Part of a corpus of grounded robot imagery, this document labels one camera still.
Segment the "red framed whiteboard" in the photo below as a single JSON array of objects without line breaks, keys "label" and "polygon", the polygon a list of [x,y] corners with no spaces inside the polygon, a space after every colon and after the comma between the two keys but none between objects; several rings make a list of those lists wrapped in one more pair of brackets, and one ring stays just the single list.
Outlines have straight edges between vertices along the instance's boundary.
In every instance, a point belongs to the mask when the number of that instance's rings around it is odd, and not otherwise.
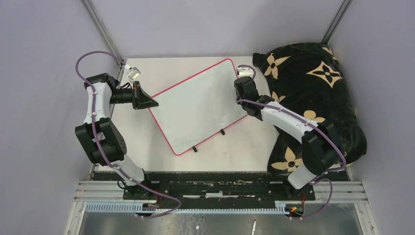
[{"label": "red framed whiteboard", "polygon": [[182,155],[247,116],[236,103],[233,60],[223,59],[157,93],[149,109],[173,154]]}]

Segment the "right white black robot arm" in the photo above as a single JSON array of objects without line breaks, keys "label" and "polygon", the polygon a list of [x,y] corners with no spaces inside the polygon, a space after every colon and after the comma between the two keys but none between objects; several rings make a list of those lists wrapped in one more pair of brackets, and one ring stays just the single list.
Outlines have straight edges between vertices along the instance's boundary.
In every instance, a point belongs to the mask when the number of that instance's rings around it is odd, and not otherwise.
[{"label": "right white black robot arm", "polygon": [[342,170],[346,166],[344,150],[334,124],[317,122],[285,108],[267,95],[259,95],[254,80],[244,76],[234,81],[236,102],[248,115],[272,124],[292,136],[302,146],[302,163],[288,176],[283,194],[296,199],[302,188],[324,173]]}]

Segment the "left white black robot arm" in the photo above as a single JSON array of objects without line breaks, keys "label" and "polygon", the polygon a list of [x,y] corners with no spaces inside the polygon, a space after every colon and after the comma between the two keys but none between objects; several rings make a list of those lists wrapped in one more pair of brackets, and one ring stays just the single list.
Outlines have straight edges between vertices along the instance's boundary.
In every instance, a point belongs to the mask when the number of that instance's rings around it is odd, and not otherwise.
[{"label": "left white black robot arm", "polygon": [[154,186],[148,182],[145,171],[127,155],[127,144],[112,122],[111,106],[131,103],[133,109],[158,107],[138,81],[130,88],[119,88],[119,81],[107,73],[86,79],[84,87],[88,93],[88,109],[83,124],[75,128],[75,135],[88,159],[93,164],[108,166],[122,177],[127,186],[136,186],[140,198],[148,199]]}]

